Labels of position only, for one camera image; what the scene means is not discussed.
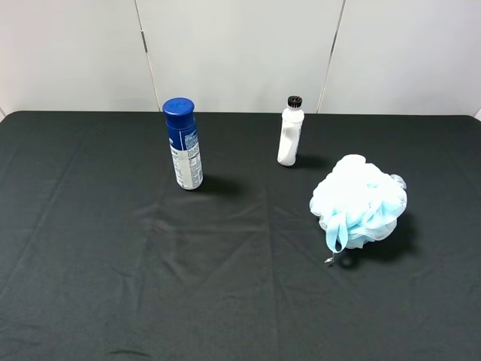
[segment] can label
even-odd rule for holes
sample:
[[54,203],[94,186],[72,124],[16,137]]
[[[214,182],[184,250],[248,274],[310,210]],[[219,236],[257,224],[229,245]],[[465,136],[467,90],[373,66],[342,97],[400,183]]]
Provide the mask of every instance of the can label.
[[193,190],[203,179],[197,129],[168,129],[168,135],[177,182],[182,188]]

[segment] white wall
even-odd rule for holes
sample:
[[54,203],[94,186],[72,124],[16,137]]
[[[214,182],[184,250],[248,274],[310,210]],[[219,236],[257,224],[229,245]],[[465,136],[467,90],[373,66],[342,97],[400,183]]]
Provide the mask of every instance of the white wall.
[[6,114],[157,109],[134,0],[0,0],[0,49]]
[[475,115],[479,14],[480,0],[346,0],[319,111]]
[[315,112],[342,0],[138,0],[159,102],[198,111]]

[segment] plastic bottle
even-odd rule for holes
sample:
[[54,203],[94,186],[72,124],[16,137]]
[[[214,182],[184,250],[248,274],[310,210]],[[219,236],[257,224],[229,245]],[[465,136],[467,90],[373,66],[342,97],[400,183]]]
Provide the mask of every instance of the plastic bottle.
[[162,111],[167,117],[168,140],[177,182],[185,190],[194,190],[203,179],[194,103],[186,98],[173,98],[164,103]]
[[280,133],[277,161],[286,167],[295,163],[295,155],[298,152],[299,137],[304,120],[301,105],[302,98],[300,96],[290,96],[287,98],[287,108],[283,111],[283,128]]

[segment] blue cap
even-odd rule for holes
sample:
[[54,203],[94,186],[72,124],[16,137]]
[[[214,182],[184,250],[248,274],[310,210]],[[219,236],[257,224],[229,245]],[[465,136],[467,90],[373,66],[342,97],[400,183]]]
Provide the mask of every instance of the blue cap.
[[162,106],[167,126],[172,129],[188,129],[195,124],[194,103],[187,98],[173,98]]

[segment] black fabric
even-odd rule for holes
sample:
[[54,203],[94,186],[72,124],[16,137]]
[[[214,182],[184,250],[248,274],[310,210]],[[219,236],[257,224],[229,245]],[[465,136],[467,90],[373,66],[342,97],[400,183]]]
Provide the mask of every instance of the black fabric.
[[[481,124],[197,114],[204,183],[176,184],[161,114],[21,112],[0,124],[0,359],[481,357]],[[359,153],[407,182],[385,241],[333,266],[309,212]]]

